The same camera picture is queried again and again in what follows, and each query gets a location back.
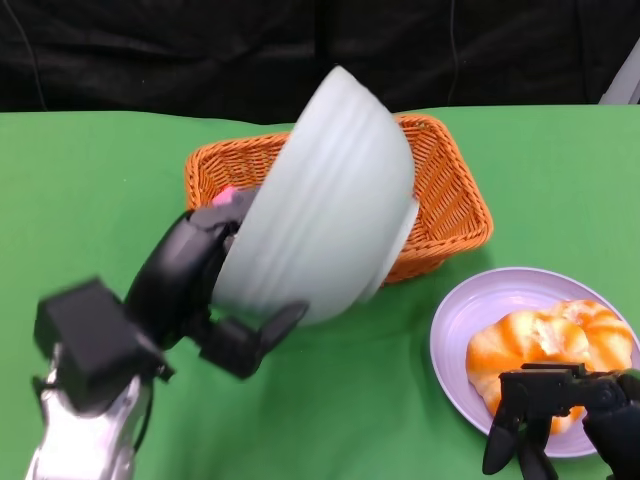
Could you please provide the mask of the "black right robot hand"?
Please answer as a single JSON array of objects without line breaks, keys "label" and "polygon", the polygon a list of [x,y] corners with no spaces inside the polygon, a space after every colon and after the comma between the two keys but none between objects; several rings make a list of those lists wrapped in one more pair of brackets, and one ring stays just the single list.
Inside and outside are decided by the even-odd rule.
[{"label": "black right robot hand", "polygon": [[589,372],[577,363],[527,363],[499,375],[501,400],[488,433],[482,472],[517,457],[525,479],[556,479],[545,453],[552,419],[583,407],[583,430],[611,479],[639,477],[639,371]]}]

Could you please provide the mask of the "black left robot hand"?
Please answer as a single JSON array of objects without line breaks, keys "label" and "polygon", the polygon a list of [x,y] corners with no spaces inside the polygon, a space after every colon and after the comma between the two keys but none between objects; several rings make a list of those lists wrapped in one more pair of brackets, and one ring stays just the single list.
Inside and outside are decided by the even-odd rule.
[{"label": "black left robot hand", "polygon": [[291,301],[258,330],[234,317],[210,319],[212,291],[256,190],[240,190],[220,204],[187,210],[164,234],[134,278],[125,305],[160,348],[188,337],[200,357],[239,379],[298,325],[309,304]]}]

